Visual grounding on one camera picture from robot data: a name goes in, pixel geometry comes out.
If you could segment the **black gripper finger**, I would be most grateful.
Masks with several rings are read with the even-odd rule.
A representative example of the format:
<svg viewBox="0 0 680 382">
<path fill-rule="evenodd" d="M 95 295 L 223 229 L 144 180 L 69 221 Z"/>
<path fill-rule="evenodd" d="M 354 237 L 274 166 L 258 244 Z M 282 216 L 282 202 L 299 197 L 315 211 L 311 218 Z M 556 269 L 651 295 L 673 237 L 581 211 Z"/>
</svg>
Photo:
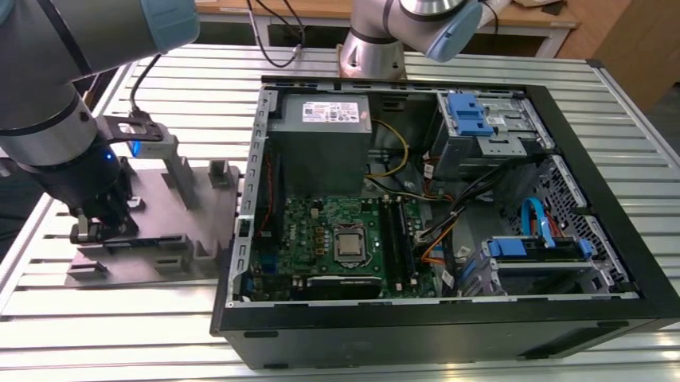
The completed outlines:
<svg viewBox="0 0 680 382">
<path fill-rule="evenodd" d="M 131 196 L 126 189 L 112 186 L 96 197 L 96 219 L 99 221 L 96 239 L 99 241 L 119 236 L 134 236 L 138 233 L 138 224 L 131 217 L 128 200 Z"/>
<path fill-rule="evenodd" d="M 71 227 L 69 241 L 73 244 L 92 244 L 96 242 L 98 224 L 85 215 L 83 209 L 69 209 L 69 214 L 76 218 Z"/>
</svg>

